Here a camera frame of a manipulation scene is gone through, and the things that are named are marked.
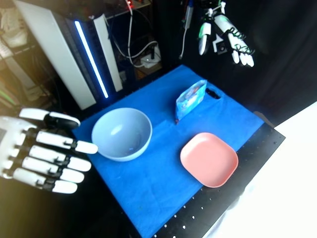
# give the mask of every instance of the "blue package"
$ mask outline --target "blue package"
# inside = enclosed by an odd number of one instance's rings
[[[200,80],[184,91],[176,100],[176,123],[190,113],[205,96],[207,80]]]

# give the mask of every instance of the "bowl rim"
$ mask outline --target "bowl rim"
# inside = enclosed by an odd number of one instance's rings
[[[139,112],[140,114],[142,114],[146,119],[147,119],[147,122],[149,123],[150,125],[150,135],[149,135],[149,138],[148,140],[145,142],[145,144],[136,152],[134,152],[133,154],[131,155],[127,155],[127,156],[124,156],[124,157],[116,157],[116,156],[105,156],[103,155],[102,153],[99,152],[98,150],[98,153],[101,154],[102,156],[108,158],[108,159],[111,159],[111,160],[114,160],[114,161],[128,161],[129,160],[129,157],[132,157],[133,155],[135,155],[136,153],[138,153],[140,150],[142,150],[145,146],[148,146],[150,140],[151,140],[151,137],[152,137],[152,133],[153,133],[153,126],[152,126],[152,123],[151,123],[151,120],[149,119],[149,117],[141,110],[138,110],[136,108],[128,108],[128,107],[125,107],[125,108],[116,108],[116,109],[113,109],[113,110],[110,110],[109,112],[106,112],[105,114],[103,114],[97,121],[96,123],[94,124],[94,127],[92,129],[92,132],[91,132],[91,140],[93,142],[93,134],[94,134],[94,131],[96,129],[96,126],[98,124],[98,122],[104,117],[106,116],[107,114],[111,113],[111,112],[114,112],[114,111],[119,111],[119,110],[126,110],[126,109],[129,109],[129,110],[133,110],[133,111],[137,111]]]

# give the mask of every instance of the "white robotic hand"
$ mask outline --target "white robotic hand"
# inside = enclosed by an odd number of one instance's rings
[[[253,67],[254,51],[244,42],[245,35],[225,16],[225,5],[221,2],[219,6],[208,9],[199,32],[199,54],[207,53],[212,41],[213,51],[218,55],[229,52],[234,63]]]
[[[41,120],[47,128],[80,126],[77,118],[40,109],[22,109],[19,117]],[[39,130],[23,119],[0,117],[0,177],[5,179],[52,192],[74,193],[77,183],[84,180],[82,172],[88,171],[91,163],[73,155],[97,151],[92,143]]]

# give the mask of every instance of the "table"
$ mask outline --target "table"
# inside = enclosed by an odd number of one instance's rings
[[[140,158],[123,164],[112,162],[98,154],[90,156],[105,183],[143,237],[203,236],[212,225],[210,220],[216,221],[243,192],[247,183],[284,139],[210,84],[209,87],[221,96],[220,101],[206,97],[176,126],[173,113],[175,99],[184,89],[200,79],[188,68],[180,66],[151,85],[83,121],[82,126],[74,130],[79,139],[90,140],[92,127],[98,118],[117,107],[132,105],[148,114],[154,127],[154,135],[149,148]],[[216,134],[235,150],[239,150],[238,169],[218,189],[199,190],[202,185],[179,162],[178,150],[193,135],[203,131]]]
[[[286,139],[204,238],[317,237],[317,102],[275,129]]]

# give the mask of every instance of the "white cloth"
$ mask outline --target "white cloth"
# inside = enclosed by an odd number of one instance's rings
[[[275,129],[286,139],[204,238],[317,238],[317,102]]]

